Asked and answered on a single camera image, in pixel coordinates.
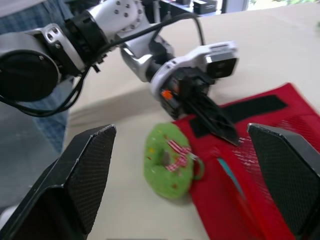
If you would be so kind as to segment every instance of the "robotic arm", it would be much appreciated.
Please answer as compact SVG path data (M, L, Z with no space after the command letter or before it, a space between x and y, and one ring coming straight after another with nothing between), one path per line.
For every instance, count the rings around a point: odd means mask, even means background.
M195 17L186 13L170 23L186 18ZM41 100L67 76L83 80L91 67L99 72L97 65L119 47L124 62L142 82L150 83L153 97L174 119L196 114L210 132L237 144L233 124L207 97L215 79L232 74L237 62L234 44L203 43L175 57L159 36L168 24L151 26L139 0L107 0L64 25L0 35L1 101Z

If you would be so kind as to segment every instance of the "orange light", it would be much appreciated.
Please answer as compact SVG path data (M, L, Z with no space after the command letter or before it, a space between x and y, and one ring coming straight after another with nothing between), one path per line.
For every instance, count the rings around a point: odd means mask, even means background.
M161 95L165 98L165 100L167 100L167 101L169 101L169 100L171 100L172 99L172 93L171 93L171 91L169 91L169 90L164 90L164 91L162 91L162 93L161 93Z

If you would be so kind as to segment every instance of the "person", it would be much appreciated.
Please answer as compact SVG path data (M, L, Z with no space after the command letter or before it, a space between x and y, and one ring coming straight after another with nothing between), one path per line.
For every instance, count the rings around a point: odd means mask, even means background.
M42 28L51 23L61 25L72 16L64 0L0 0L0 35ZM69 93L71 88L72 84L61 84L48 97L23 102L23 105L39 110L56 109L65 100L63 92ZM50 117L34 117L33 120L57 153L61 153L68 111Z

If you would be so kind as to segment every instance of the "black cable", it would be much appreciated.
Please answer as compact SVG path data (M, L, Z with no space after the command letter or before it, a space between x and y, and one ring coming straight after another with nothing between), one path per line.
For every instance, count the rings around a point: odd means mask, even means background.
M78 98L81 94L82 88L83 88L84 80L85 80L90 68L91 67L86 68L86 70L83 72L81 78L79 79L78 83L72 89L72 91L68 95L68 97L63 101L63 103L60 104L60 106L58 106L54 110L43 110L43 109L29 108L29 107L20 105L18 103L15 103L14 101L7 100L2 96L0 97L0 102L3 102L9 106L12 106L12 107L18 109L19 111L23 112L24 114L27 114L32 117L38 117L38 118L45 118L45 117L49 117L49 116L52 116L57 113L64 112L67 109L69 109L70 107L72 107L76 103L76 101L78 100Z
M114 42L110 43L109 45L106 45L106 46L102 47L98 51L97 58L101 57L102 55L107 53L111 48L113 48L113 47L115 47L117 45L124 44L125 42L128 42L130 40L139 38L139 37L141 37L143 35L146 35L146 34L151 33L153 31L162 29L163 27L166 27L166 26L168 26L170 24L173 24L173 23L176 23L176 22L178 22L180 20L185 20L185 19L193 19L194 20L194 22L195 22L195 24L197 26L198 35L199 35L199 38L200 38L200 44L201 45L205 45L205 40L204 40L204 35L203 35L203 32L202 32L202 27L201 27L201 24L200 24L200 22L198 20L197 15L195 15L193 13L183 13L183 14L174 16L173 18L171 18L169 20L166 20L166 21L163 21L161 23L158 23L157 25L151 26L151 27L149 27L149 28L147 28L147 29L145 29L143 31L140 31L140 32L138 32L136 34L127 36L125 38L122 38L120 40L114 41Z

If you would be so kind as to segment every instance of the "blue jeans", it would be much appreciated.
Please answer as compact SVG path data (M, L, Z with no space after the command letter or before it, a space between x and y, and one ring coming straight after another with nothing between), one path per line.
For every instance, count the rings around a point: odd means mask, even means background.
M0 17L0 35L42 28L51 23L61 25L64 20L71 17L72 14L63 0L46 0L20 12ZM62 96L62 87L67 88L64 91L69 93L72 84L59 85L48 97L40 101L24 102L23 105L32 109L56 109L65 100ZM54 149L61 153L68 121L68 111L50 117L34 117L33 120Z

